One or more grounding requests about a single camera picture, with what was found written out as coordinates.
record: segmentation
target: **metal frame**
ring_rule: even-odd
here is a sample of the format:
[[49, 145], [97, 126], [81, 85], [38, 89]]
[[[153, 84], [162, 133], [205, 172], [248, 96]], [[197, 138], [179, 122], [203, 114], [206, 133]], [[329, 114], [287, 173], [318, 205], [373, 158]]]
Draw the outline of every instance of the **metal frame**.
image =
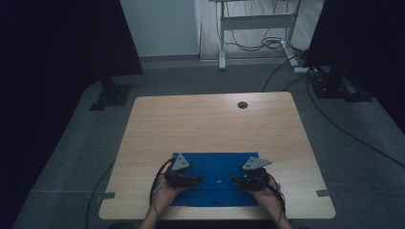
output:
[[220, 70], [226, 69], [225, 43], [224, 32], [231, 30], [257, 30], [257, 29], [280, 29], [287, 28], [288, 34], [286, 41], [283, 41], [283, 49], [289, 60], [289, 64], [294, 68], [296, 73], [305, 72], [306, 69], [299, 67], [299, 64], [293, 56], [294, 50], [291, 48], [290, 42], [292, 33], [294, 32], [295, 23], [298, 17], [298, 10], [301, 6], [301, 0], [297, 1], [293, 13], [284, 13], [276, 15], [259, 15], [259, 16], [233, 16], [225, 17], [224, 4], [226, 1], [221, 1], [221, 35], [220, 35]]

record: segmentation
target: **gray carpet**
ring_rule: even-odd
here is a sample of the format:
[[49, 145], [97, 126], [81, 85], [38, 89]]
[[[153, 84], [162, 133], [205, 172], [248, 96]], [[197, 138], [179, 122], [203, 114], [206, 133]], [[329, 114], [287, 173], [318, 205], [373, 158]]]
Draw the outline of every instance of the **gray carpet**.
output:
[[[89, 108], [101, 91], [96, 83], [83, 93], [14, 228], [86, 228], [86, 222], [89, 228], [107, 228], [115, 221], [98, 217], [100, 202], [96, 198], [105, 190], [111, 172], [99, 183], [87, 216], [88, 203], [98, 180], [117, 156], [137, 97], [256, 93], [276, 67], [227, 66], [225, 72], [217, 67], [195, 67], [145, 70], [144, 75], [120, 76], [115, 78], [118, 84], [134, 86], [127, 106], [91, 112]], [[271, 78], [266, 91], [282, 91], [289, 81], [300, 76], [285, 66]], [[304, 77], [289, 91], [327, 187], [332, 191], [336, 217], [293, 219], [294, 227], [404, 228], [405, 170], [331, 125], [310, 101], [306, 82]], [[315, 98], [315, 102], [338, 126], [405, 163], [405, 136], [378, 101], [347, 103], [343, 99]], [[138, 221], [128, 221], [138, 228]]]

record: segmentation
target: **white wall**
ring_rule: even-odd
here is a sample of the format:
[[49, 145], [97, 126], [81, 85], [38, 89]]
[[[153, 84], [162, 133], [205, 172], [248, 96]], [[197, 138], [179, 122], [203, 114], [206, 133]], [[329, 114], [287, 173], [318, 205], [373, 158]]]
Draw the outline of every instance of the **white wall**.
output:
[[139, 56], [198, 54], [198, 0], [120, 0]]

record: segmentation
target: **table top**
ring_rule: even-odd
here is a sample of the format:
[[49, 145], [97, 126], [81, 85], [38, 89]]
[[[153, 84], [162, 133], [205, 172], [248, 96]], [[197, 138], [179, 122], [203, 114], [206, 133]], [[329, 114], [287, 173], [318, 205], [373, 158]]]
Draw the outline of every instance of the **table top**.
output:
[[[238, 103], [247, 103], [245, 109]], [[290, 93], [200, 94], [136, 99], [102, 201], [102, 219], [143, 219], [160, 166], [176, 152], [258, 152], [282, 185], [289, 219], [335, 215]], [[268, 219], [260, 207], [169, 207], [162, 219]]]

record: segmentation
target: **blue board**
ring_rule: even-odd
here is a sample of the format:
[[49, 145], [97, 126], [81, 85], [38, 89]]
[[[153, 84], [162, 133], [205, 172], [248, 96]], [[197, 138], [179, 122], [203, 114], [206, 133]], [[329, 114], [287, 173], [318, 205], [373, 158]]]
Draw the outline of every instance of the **blue board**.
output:
[[186, 177], [202, 175], [197, 184], [179, 193], [172, 206], [230, 207], [257, 206], [256, 199], [230, 177], [244, 177], [239, 166], [247, 160], [259, 157], [257, 153], [182, 153], [193, 165], [184, 174]]

